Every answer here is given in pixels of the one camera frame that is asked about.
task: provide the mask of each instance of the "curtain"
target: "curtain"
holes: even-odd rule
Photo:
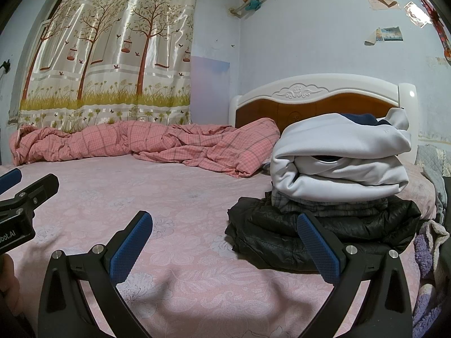
[[[62,0],[32,53],[19,124],[189,123],[195,3]]]

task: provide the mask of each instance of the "white jacket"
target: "white jacket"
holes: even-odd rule
[[[324,114],[288,126],[272,151],[274,187],[317,202],[372,201],[401,192],[409,178],[396,155],[411,150],[409,122],[402,108],[390,109],[385,120],[392,126]],[[341,159],[313,157],[319,155]]]

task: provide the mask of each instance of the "bed headboard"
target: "bed headboard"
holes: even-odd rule
[[[409,118],[412,150],[400,155],[414,163],[418,148],[418,99],[412,84],[395,85],[368,76],[313,74],[272,82],[235,96],[229,124],[242,127],[259,118],[271,118],[280,133],[290,124],[327,113],[371,113],[384,117],[393,107],[404,108]]]

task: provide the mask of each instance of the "plaid shirt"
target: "plaid shirt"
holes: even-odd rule
[[[303,213],[310,211],[316,217],[352,217],[375,216],[386,210],[388,199],[381,198],[367,202],[331,203],[313,202],[305,199],[293,199],[272,187],[272,205],[282,213]]]

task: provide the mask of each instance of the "torn paper on wall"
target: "torn paper on wall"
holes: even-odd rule
[[[395,0],[368,0],[373,10],[401,9]]]
[[[405,5],[404,9],[407,13],[407,16],[410,18],[410,21],[416,26],[423,28],[426,24],[432,24],[429,15],[421,10],[421,8],[419,8],[413,2],[409,2],[407,5]]]
[[[402,34],[399,27],[381,28],[382,38],[385,40],[402,40]]]
[[[384,38],[382,38],[382,31],[380,28],[377,28],[371,35],[365,40],[366,45],[375,45],[376,42],[383,42]]]
[[[398,26],[392,28],[377,28],[368,39],[365,40],[365,45],[375,45],[376,42],[384,42],[386,40],[403,40],[401,30]]]

